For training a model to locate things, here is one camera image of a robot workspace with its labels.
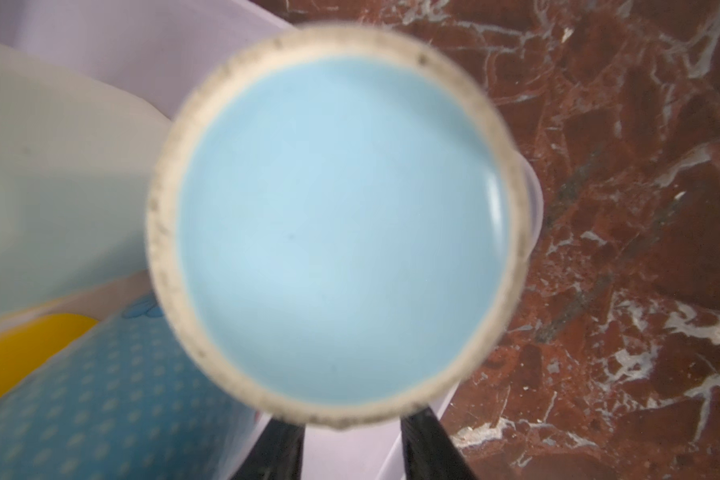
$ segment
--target blue flower design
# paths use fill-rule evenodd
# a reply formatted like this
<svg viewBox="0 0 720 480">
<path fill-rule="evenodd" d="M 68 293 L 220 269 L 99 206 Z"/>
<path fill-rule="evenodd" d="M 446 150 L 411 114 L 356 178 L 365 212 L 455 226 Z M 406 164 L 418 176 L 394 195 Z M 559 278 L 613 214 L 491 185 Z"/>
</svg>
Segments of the blue flower design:
<svg viewBox="0 0 720 480">
<path fill-rule="evenodd" d="M 154 293 L 142 296 L 123 310 L 122 313 L 123 318 L 136 318 L 138 316 L 147 316 L 149 318 L 163 316 L 163 309 L 157 304 Z"/>
</svg>

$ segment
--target marble surface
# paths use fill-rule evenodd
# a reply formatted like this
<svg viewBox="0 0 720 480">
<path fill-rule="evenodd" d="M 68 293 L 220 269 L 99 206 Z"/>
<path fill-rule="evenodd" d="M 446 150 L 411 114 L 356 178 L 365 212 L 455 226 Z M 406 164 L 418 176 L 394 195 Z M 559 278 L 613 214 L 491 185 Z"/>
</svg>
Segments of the marble surface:
<svg viewBox="0 0 720 480">
<path fill-rule="evenodd" d="M 720 478 L 720 0 L 258 3 L 440 48 L 540 177 L 520 308 L 443 420 L 480 478 Z"/>
</svg>

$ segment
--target yellow shape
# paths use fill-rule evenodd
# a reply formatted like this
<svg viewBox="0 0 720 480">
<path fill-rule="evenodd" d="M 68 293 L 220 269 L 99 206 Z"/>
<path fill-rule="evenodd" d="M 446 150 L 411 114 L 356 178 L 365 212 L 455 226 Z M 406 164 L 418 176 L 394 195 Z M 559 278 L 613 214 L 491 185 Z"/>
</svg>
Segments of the yellow shape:
<svg viewBox="0 0 720 480">
<path fill-rule="evenodd" d="M 98 322 L 71 313 L 42 316 L 0 333 L 0 397 Z"/>
</svg>

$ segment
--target red marble countertop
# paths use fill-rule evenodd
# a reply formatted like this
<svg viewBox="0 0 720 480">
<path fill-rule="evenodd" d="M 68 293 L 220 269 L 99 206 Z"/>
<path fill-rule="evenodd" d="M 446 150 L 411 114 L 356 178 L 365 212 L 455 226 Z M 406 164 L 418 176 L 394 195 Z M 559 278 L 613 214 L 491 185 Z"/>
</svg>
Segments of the red marble countertop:
<svg viewBox="0 0 720 480">
<path fill-rule="evenodd" d="M 509 123 L 546 217 L 443 419 L 480 478 L 720 478 L 720 0 L 257 0 L 406 32 Z"/>
</svg>

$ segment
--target light blue circular base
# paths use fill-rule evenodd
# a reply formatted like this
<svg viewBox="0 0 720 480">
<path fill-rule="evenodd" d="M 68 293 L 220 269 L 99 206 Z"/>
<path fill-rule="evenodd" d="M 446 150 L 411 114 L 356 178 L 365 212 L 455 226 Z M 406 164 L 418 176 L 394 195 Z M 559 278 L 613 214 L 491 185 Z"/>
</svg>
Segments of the light blue circular base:
<svg viewBox="0 0 720 480">
<path fill-rule="evenodd" d="M 494 157 L 414 72 L 336 57 L 255 83 L 209 126 L 176 233 L 224 356 L 333 406 L 442 371 L 494 300 L 508 254 Z"/>
</svg>

